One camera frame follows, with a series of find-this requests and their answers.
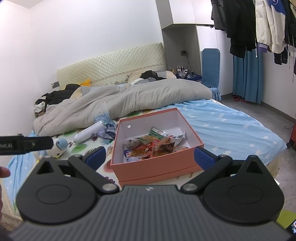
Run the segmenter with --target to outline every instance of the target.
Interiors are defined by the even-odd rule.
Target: blue gripper pad
[[[194,149],[195,162],[205,171],[216,163],[217,156],[202,147]]]
[[[96,171],[105,162],[105,159],[106,150],[103,146],[100,146],[86,154],[82,161]]]

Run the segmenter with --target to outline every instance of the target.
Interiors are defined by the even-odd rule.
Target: pink box
[[[186,132],[180,145],[189,149],[124,163],[123,142],[148,134],[152,126],[168,134],[180,135]],[[122,187],[158,182],[201,170],[194,161],[196,146],[203,147],[204,144],[177,108],[130,117],[119,121],[110,166]]]

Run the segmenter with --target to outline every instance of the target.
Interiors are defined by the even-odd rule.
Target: bed
[[[134,72],[146,70],[163,71],[166,69],[164,50],[161,43],[141,46],[129,50],[117,51],[103,56],[85,60],[57,71],[61,86],[68,83],[81,83],[92,80],[92,86],[103,86],[108,83],[123,84],[127,76]],[[248,155],[258,155],[275,177],[279,171],[279,162],[285,143],[276,134],[265,128],[259,121],[247,114],[226,107],[215,100],[193,100],[175,103],[156,110],[143,110],[123,117],[141,115],[161,109],[177,107],[189,124],[198,133],[205,149],[216,155],[226,154],[233,159],[244,160]],[[114,141],[95,137],[76,145],[73,137],[82,129],[73,130],[55,137],[66,138],[68,150],[60,157],[67,159],[73,154],[85,155],[98,146],[104,146],[107,152],[105,163],[97,170],[105,178],[118,184],[116,175],[110,168]],[[2,182],[3,219],[2,224],[13,229],[20,222],[15,196],[26,176],[36,165],[32,154],[14,157],[9,164],[12,175]],[[180,187],[201,171],[185,176],[158,182],[157,184],[175,184]]]

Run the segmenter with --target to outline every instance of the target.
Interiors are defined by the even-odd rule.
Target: headboard
[[[72,64],[57,70],[57,80],[61,89],[86,79],[91,79],[92,86],[121,84],[131,73],[147,70],[166,70],[162,43],[115,51]]]

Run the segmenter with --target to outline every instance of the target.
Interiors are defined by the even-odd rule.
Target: bottle
[[[102,121],[99,121],[99,122],[93,124],[92,126],[86,128],[85,130],[79,132],[77,135],[75,135],[73,141],[76,144],[81,143],[81,142],[87,140],[88,138],[90,138],[91,136],[94,136],[101,129],[104,129],[104,128],[105,127],[104,127]]]

